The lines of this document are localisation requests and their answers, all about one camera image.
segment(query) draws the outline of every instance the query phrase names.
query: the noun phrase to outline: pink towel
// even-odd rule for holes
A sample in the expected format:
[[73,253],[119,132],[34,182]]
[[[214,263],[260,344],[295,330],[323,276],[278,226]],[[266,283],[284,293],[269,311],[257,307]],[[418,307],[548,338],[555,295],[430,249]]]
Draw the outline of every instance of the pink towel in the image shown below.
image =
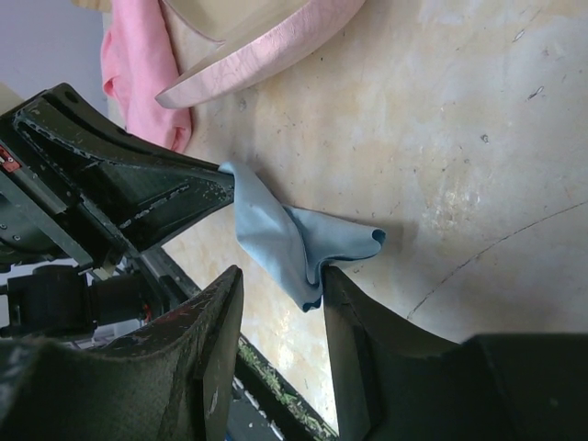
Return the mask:
[[112,1],[101,59],[104,92],[119,102],[127,131],[183,152],[192,133],[189,110],[155,101],[179,76],[158,0]]

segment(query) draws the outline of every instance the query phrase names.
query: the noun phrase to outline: microfiber cloth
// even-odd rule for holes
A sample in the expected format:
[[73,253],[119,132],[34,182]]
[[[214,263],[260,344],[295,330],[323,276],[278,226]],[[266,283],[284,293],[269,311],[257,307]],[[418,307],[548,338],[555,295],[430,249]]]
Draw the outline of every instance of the microfiber cloth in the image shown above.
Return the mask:
[[119,103],[126,130],[182,153],[192,134],[189,110],[155,101],[179,76],[158,0],[112,1],[101,63],[104,92]]
[[323,266],[367,259],[384,244],[381,229],[281,205],[245,164],[219,170],[235,178],[239,245],[303,311],[321,306]]

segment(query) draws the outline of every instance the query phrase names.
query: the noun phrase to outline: red label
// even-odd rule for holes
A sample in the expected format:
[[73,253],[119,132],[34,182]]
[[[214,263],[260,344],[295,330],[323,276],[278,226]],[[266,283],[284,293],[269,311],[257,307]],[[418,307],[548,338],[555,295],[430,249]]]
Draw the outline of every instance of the red label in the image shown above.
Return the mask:
[[4,168],[8,173],[15,172],[20,168],[20,164],[17,162],[17,160],[10,156],[10,153],[7,152],[2,146],[0,146],[0,164],[2,164],[2,168]]

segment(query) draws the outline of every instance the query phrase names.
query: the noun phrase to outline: mechanical part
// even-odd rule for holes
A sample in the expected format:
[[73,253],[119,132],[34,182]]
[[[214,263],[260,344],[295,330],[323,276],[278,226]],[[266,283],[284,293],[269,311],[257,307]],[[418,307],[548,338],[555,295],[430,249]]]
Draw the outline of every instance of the mechanical part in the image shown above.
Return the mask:
[[242,313],[233,266],[176,310],[98,349],[1,342],[0,438],[224,440]]
[[69,85],[2,115],[0,147],[4,266],[69,255],[112,268],[232,202],[217,165],[129,135]]
[[10,317],[2,337],[65,340],[90,336],[98,325],[142,319],[145,305],[158,296],[141,273],[88,286],[86,275],[71,266],[42,266],[30,276],[9,278],[0,293],[8,296]]
[[342,441],[588,438],[587,335],[481,335],[455,345],[324,269]]

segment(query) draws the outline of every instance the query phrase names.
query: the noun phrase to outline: floor crack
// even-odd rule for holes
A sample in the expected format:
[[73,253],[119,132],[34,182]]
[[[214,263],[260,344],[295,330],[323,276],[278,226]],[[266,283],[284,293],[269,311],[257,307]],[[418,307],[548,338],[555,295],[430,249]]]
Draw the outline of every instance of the floor crack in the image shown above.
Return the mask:
[[463,264],[457,266],[453,271],[451,271],[443,280],[441,280],[433,289],[431,289],[424,297],[421,301],[419,301],[417,303],[417,305],[413,308],[412,311],[410,311],[408,313],[408,315],[406,316],[407,320],[412,320],[414,313],[417,312],[417,310],[419,308],[421,308],[421,306],[424,305],[424,303],[429,300],[429,298],[435,294],[435,292],[441,288],[450,278],[452,278],[457,272],[459,272],[464,266],[467,266],[472,260],[477,259],[478,257],[480,257],[481,255],[483,255],[484,253],[490,251],[494,246],[498,245],[499,243],[504,242],[507,239],[510,239],[511,237],[517,235],[519,232],[523,232],[525,230],[528,230],[529,228],[534,227],[535,225],[538,225],[539,223],[543,222],[543,221],[547,221],[551,218],[555,218],[556,216],[559,216],[560,214],[563,213],[567,213],[568,211],[572,211],[573,209],[577,209],[583,205],[588,204],[588,200],[585,200],[584,202],[581,202],[579,204],[576,205],[572,205],[571,207],[568,207],[566,209],[563,209],[561,211],[558,211],[557,213],[554,214],[550,214],[549,216],[546,216],[545,218],[539,219],[533,223],[530,223],[529,225],[521,228],[520,230],[517,230],[516,232],[512,232],[510,234],[508,234],[507,236],[504,236],[502,239],[499,239],[498,241],[492,243],[490,246],[488,246],[487,248],[483,249],[482,251],[480,251],[479,253],[473,255],[472,257],[470,257],[468,260],[466,260]]

